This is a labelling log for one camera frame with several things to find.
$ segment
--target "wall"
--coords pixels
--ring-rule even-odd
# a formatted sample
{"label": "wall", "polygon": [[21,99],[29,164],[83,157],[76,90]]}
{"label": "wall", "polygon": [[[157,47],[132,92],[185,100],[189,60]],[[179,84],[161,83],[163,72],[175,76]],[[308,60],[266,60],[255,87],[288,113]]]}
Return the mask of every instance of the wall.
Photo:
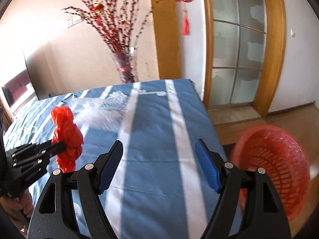
{"label": "wall", "polygon": [[[67,28],[70,15],[61,9],[70,5],[85,9],[79,0],[12,0],[0,20],[0,58],[23,50],[41,98],[120,83],[110,51],[98,33],[85,22]],[[149,8],[150,0],[141,0],[136,26]],[[0,70],[10,68],[4,61]],[[138,73],[141,81],[158,78],[152,16],[138,42]]]}
{"label": "wall", "polygon": [[[319,107],[319,20],[307,0],[284,0],[286,51],[269,112],[316,100]],[[296,33],[290,36],[290,29]]]}
{"label": "wall", "polygon": [[[193,0],[185,3],[188,11],[190,27],[189,36],[180,36],[181,46],[181,76],[191,79],[200,96],[204,95],[206,67],[206,24],[204,0]],[[177,15],[180,33],[183,27],[183,4],[177,3]]]}

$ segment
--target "human hand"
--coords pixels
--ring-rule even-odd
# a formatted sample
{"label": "human hand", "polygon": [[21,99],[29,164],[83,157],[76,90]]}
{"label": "human hand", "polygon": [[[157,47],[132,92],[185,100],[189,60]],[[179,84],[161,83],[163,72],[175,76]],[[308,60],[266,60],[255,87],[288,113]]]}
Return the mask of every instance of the human hand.
{"label": "human hand", "polygon": [[11,215],[13,214],[12,210],[23,210],[23,213],[27,216],[27,218],[30,218],[34,210],[29,190],[26,190],[19,199],[2,196],[0,198],[0,203],[4,210]]}

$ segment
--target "floor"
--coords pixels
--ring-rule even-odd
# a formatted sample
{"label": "floor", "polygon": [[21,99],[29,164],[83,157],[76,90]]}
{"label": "floor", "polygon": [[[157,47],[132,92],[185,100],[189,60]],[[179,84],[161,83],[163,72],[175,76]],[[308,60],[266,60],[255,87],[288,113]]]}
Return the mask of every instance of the floor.
{"label": "floor", "polygon": [[314,105],[289,113],[239,123],[215,125],[222,145],[236,143],[241,134],[254,126],[270,124],[288,131],[305,150],[310,165],[310,191],[307,202],[298,215],[290,222],[292,236],[302,228],[319,202],[319,109]]}
{"label": "floor", "polygon": [[252,106],[208,110],[214,125],[261,118]]}

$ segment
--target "laundry basket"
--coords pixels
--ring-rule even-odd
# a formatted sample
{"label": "laundry basket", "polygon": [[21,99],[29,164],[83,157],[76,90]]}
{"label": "laundry basket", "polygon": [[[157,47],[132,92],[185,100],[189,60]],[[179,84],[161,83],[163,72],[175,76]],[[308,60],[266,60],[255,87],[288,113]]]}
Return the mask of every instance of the laundry basket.
{"label": "laundry basket", "polygon": [[[288,221],[302,210],[309,191],[309,163],[298,142],[286,131],[270,125],[246,131],[234,146],[231,161],[240,169],[264,168],[277,189]],[[246,189],[240,190],[244,209]]]}

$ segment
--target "bed sheet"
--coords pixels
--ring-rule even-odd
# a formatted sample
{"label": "bed sheet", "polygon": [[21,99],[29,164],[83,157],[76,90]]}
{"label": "bed sheet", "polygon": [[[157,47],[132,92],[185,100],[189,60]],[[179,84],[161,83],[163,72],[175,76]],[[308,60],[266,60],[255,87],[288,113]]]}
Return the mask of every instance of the bed sheet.
{"label": "bed sheet", "polygon": [[[73,94],[107,98],[115,91],[129,96],[129,111],[122,126],[118,132],[80,126],[84,145],[76,170],[95,162],[116,139],[120,140],[124,147],[122,160],[110,188],[99,197],[116,235],[125,239],[200,238],[219,196],[208,186],[194,146],[203,138],[208,148],[224,160],[225,154],[191,81],[155,80]],[[71,95],[26,105],[4,136],[6,150],[51,139],[54,125],[50,112],[55,106],[68,106]],[[30,187],[34,204],[56,168],[52,160],[48,173]],[[76,191],[72,194],[80,231],[88,236],[79,195]],[[240,222],[237,208],[231,234],[238,231]]]}

